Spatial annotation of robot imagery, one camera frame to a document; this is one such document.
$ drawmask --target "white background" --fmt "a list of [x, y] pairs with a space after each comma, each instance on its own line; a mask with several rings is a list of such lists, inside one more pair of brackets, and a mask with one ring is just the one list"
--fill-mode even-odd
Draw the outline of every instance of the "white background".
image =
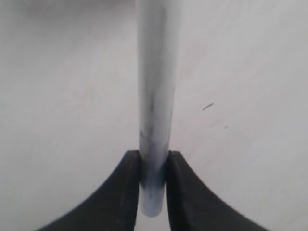
[[[274, 231], [308, 229], [307, 7], [182, 6], [170, 148]], [[133, 0], [0, 1], [1, 231], [68, 212], [138, 148], [135, 16]], [[138, 214], [137, 231], [168, 229], [166, 204]]]

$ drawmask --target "cylindrical rod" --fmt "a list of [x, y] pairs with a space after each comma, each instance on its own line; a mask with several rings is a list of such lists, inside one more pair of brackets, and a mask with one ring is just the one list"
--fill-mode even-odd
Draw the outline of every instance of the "cylindrical rod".
[[137, 0], [142, 211], [159, 215], [175, 90], [178, 0]]

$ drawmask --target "metal rod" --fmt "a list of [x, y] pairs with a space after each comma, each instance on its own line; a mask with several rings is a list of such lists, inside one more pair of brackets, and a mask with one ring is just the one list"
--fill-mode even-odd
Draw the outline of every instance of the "metal rod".
[[139, 151], [142, 211], [159, 215], [165, 191], [165, 162], [169, 151], [178, 0], [137, 0], [139, 53]]

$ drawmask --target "silver rod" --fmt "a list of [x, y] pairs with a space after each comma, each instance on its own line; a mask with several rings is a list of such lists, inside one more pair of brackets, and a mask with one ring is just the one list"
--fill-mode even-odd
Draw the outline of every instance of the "silver rod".
[[165, 191], [165, 162], [169, 151], [178, 0], [137, 0], [139, 53], [139, 151], [142, 211], [159, 215]]

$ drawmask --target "dark mark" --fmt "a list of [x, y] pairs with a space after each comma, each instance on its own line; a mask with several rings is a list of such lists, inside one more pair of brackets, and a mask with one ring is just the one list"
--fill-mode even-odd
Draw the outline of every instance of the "dark mark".
[[209, 105], [206, 106], [204, 109], [202, 109], [202, 111], [204, 111], [205, 109], [207, 109], [207, 108], [209, 108], [209, 107], [211, 107], [211, 106], [213, 106], [213, 105], [214, 105], [214, 103], [209, 104]]

